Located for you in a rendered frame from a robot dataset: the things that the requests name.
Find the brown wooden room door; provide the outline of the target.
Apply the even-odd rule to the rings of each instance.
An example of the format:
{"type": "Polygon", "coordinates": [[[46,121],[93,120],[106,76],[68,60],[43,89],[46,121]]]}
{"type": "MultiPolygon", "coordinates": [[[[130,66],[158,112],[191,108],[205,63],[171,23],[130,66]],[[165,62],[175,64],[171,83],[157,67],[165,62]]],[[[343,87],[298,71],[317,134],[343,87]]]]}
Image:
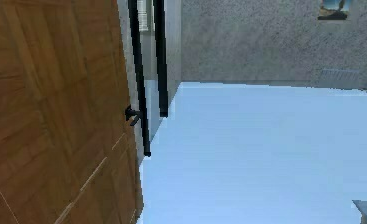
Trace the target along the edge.
{"type": "Polygon", "coordinates": [[[0,0],[0,224],[136,224],[117,0],[0,0]]]}

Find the black door frame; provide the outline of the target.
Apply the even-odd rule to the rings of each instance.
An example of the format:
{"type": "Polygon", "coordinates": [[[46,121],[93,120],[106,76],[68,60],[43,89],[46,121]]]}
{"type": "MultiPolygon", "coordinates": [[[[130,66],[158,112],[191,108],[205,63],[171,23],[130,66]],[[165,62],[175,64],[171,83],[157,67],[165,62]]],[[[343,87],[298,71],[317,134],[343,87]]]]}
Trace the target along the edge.
{"type": "Polygon", "coordinates": [[[148,88],[156,90],[155,120],[168,117],[168,81],[165,38],[165,0],[147,0],[148,31],[139,30],[137,0],[128,0],[131,41],[134,57],[138,111],[143,155],[151,156],[151,141],[156,134],[152,124],[152,109],[148,103],[148,88]]]}

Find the white slatted window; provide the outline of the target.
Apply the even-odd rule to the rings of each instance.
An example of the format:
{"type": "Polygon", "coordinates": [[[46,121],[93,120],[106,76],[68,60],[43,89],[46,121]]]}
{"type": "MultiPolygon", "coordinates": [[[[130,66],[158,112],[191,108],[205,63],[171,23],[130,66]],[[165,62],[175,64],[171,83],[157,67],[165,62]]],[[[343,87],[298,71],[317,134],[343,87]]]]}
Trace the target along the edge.
{"type": "Polygon", "coordinates": [[[139,30],[148,31],[147,0],[137,0],[139,30]]]}

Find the framed landscape picture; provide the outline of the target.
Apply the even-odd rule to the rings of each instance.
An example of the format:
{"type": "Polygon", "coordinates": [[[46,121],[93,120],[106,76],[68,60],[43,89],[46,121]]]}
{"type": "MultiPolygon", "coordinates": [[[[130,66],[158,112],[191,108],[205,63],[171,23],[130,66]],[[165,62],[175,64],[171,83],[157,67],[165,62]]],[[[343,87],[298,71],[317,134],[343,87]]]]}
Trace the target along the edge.
{"type": "Polygon", "coordinates": [[[346,20],[350,14],[352,0],[320,0],[318,20],[346,20]]]}

